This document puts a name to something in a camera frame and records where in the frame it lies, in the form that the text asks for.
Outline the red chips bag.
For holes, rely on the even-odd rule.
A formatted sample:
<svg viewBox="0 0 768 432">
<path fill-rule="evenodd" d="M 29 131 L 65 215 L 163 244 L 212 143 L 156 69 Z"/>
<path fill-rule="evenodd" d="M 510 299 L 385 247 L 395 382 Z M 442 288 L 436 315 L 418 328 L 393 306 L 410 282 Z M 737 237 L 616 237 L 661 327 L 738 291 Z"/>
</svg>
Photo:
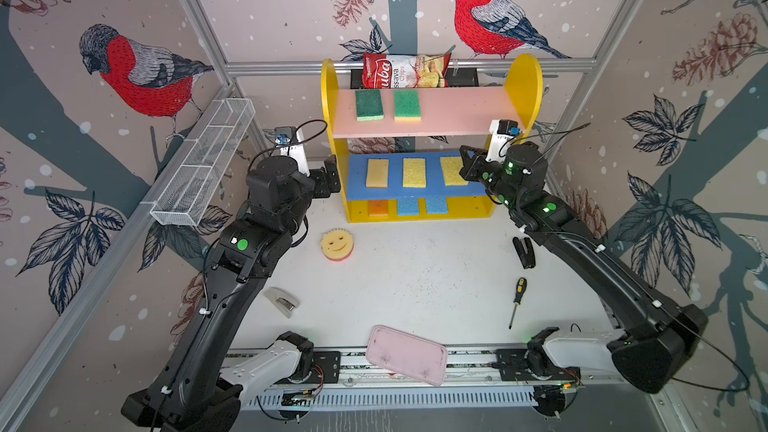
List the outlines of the red chips bag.
<svg viewBox="0 0 768 432">
<path fill-rule="evenodd" d="M 363 55 L 365 89 L 444 88 L 451 55 Z"/>
</svg>

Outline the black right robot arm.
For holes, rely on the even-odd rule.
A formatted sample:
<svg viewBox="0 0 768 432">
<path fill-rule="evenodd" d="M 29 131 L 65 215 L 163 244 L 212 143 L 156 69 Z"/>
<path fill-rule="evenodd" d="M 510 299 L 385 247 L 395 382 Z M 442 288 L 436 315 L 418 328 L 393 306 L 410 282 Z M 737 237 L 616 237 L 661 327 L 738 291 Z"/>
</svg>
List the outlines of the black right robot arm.
<svg viewBox="0 0 768 432">
<path fill-rule="evenodd" d="M 610 363 L 631 385 L 657 393 L 692 357 L 708 323 L 635 275 L 594 238 L 576 212 L 544 191 L 546 164 L 535 144 L 510 145 L 501 160 L 463 145 L 461 177 L 481 184 L 514 224 L 576 272 L 611 309 L 622 335 L 606 345 Z"/>
</svg>

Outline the pink plastic tray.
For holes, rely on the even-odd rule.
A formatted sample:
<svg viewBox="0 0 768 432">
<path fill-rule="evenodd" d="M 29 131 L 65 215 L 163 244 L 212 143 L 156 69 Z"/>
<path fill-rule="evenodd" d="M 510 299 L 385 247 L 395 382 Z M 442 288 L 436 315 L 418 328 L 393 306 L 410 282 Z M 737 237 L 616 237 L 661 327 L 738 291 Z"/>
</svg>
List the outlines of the pink plastic tray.
<svg viewBox="0 0 768 432">
<path fill-rule="evenodd" d="M 445 346 L 390 327 L 377 325 L 372 329 L 365 357 L 372 365 L 431 386 L 445 381 Z"/>
</svg>

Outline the black binder clip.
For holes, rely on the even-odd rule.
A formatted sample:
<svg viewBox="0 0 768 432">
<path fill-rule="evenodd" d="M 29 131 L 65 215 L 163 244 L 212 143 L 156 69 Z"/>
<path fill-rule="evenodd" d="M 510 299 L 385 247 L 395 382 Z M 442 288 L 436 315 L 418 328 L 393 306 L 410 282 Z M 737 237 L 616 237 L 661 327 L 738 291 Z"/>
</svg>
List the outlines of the black binder clip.
<svg viewBox="0 0 768 432">
<path fill-rule="evenodd" d="M 537 265 L 535 250 L 529 237 L 514 237 L 513 245 L 524 269 L 532 269 Z"/>
</svg>

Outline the yellow shelf pink blue boards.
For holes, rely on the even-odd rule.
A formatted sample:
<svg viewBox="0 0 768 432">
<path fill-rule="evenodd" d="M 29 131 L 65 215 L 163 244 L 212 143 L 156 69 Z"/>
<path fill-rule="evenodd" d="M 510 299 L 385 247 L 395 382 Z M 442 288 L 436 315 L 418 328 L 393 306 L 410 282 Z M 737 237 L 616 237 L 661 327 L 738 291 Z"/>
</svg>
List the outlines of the yellow shelf pink blue boards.
<svg viewBox="0 0 768 432">
<path fill-rule="evenodd" d="M 539 60 L 524 54 L 510 66 L 504 83 L 492 87 L 446 87 L 416 89 L 420 96 L 421 120 L 394 119 L 396 89 L 378 89 L 384 119 L 356 120 L 355 92 L 340 85 L 337 68 L 327 60 L 321 68 L 323 118 L 328 124 L 330 150 L 338 161 L 341 198 L 351 224 L 407 222 L 445 219 L 484 219 L 496 207 L 483 186 L 469 182 L 463 187 L 446 187 L 440 165 L 444 156 L 459 156 L 463 140 L 488 151 L 490 126 L 496 119 L 517 121 L 521 134 L 511 145 L 524 142 L 537 118 L 543 96 L 543 72 Z M 403 159 L 426 160 L 426 188 L 404 188 Z M 367 161 L 388 159 L 386 189 L 366 187 Z M 399 217 L 397 200 L 419 199 L 420 215 Z M 445 197 L 447 215 L 429 215 L 425 199 Z M 388 200 L 387 217 L 370 217 L 368 202 Z"/>
</svg>

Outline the black yellow screwdriver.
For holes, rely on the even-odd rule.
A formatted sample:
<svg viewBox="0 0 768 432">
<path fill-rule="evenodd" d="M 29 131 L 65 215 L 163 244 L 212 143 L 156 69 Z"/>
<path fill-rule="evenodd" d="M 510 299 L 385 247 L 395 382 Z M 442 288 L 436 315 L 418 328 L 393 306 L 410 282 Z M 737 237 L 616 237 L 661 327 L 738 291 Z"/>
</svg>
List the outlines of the black yellow screwdriver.
<svg viewBox="0 0 768 432">
<path fill-rule="evenodd" d="M 528 281 L 525 277 L 521 277 L 518 279 L 515 287 L 515 295 L 513 299 L 513 309 L 511 313 L 511 317 L 508 323 L 508 329 L 511 330 L 514 324 L 515 316 L 517 313 L 518 307 L 521 305 L 522 299 L 524 297 L 524 294 L 527 290 Z"/>
</svg>

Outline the light green sponge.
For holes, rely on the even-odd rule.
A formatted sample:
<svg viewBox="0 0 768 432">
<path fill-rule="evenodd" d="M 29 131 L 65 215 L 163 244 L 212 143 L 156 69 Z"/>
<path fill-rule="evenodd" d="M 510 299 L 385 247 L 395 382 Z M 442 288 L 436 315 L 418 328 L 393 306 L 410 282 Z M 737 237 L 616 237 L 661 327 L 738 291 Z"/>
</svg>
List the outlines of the light green sponge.
<svg viewBox="0 0 768 432">
<path fill-rule="evenodd" d="M 420 96 L 416 89 L 396 89 L 394 98 L 394 119 L 396 121 L 421 120 Z"/>
</svg>

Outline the blue cellulose sponge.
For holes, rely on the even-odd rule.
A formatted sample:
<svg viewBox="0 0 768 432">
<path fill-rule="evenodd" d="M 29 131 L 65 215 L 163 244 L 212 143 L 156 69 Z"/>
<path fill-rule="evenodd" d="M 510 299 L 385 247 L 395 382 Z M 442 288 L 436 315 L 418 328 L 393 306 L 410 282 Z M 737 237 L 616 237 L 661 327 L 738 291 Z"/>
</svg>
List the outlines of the blue cellulose sponge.
<svg viewBox="0 0 768 432">
<path fill-rule="evenodd" d="M 405 197 L 397 200 L 397 215 L 399 217 L 412 217 L 420 215 L 419 199 Z"/>
<path fill-rule="evenodd" d="M 445 197 L 428 197 L 425 199 L 425 204 L 429 215 L 447 215 L 449 213 Z"/>
</svg>

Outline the orange rectangular sponge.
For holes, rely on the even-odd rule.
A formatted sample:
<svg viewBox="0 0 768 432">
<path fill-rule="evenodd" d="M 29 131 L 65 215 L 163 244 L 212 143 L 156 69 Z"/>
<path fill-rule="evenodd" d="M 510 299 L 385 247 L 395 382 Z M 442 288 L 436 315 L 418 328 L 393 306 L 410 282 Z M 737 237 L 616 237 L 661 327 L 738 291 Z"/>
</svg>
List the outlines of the orange rectangular sponge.
<svg viewBox="0 0 768 432">
<path fill-rule="evenodd" d="M 370 217 L 387 217 L 389 215 L 389 201 L 388 200 L 369 201 L 368 215 Z"/>
</svg>

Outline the yellow smiley round sponge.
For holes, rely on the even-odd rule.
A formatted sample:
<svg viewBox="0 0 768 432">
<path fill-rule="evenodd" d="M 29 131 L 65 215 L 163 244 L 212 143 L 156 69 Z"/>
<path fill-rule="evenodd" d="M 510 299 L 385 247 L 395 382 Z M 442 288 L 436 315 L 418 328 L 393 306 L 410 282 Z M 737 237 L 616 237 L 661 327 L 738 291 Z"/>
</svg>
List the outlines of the yellow smiley round sponge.
<svg viewBox="0 0 768 432">
<path fill-rule="evenodd" d="M 342 261 L 354 250 L 353 235 L 344 229 L 333 229 L 325 233 L 320 242 L 321 251 L 331 261 Z"/>
</svg>

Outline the beige orange-backed sponge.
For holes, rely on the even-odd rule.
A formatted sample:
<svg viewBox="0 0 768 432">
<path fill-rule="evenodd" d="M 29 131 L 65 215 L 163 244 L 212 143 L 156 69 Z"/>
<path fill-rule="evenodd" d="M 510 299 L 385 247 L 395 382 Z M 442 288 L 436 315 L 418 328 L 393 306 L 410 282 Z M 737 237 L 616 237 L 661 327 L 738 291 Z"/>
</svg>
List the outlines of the beige orange-backed sponge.
<svg viewBox="0 0 768 432">
<path fill-rule="evenodd" d="M 386 189 L 389 179 L 388 159 L 369 159 L 365 185 L 369 189 Z"/>
</svg>

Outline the dark green scouring sponge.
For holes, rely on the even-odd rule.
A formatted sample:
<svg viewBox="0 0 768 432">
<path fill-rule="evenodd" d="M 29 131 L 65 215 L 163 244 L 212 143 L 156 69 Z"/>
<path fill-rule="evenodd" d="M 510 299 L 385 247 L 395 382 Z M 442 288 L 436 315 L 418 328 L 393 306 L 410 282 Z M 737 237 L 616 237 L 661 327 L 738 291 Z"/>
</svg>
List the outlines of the dark green scouring sponge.
<svg viewBox="0 0 768 432">
<path fill-rule="evenodd" d="M 356 120 L 359 122 L 384 119 L 381 93 L 378 89 L 360 89 L 355 92 Z"/>
</svg>

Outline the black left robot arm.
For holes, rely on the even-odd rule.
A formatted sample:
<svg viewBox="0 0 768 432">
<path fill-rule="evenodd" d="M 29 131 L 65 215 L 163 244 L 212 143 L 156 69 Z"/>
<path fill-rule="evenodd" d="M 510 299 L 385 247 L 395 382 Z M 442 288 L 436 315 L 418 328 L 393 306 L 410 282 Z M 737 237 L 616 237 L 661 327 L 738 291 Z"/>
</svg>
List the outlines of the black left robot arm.
<svg viewBox="0 0 768 432">
<path fill-rule="evenodd" d="M 278 261 L 300 244 L 315 199 L 341 190 L 337 159 L 302 173 L 290 156 L 262 160 L 246 177 L 245 215 L 221 233 L 205 258 L 203 296 L 164 369 L 146 389 L 130 394 L 121 414 L 138 427 L 161 431 L 228 431 L 242 404 L 284 380 L 312 373 L 314 345 L 295 332 L 237 367 L 221 367 L 252 302 Z"/>
</svg>

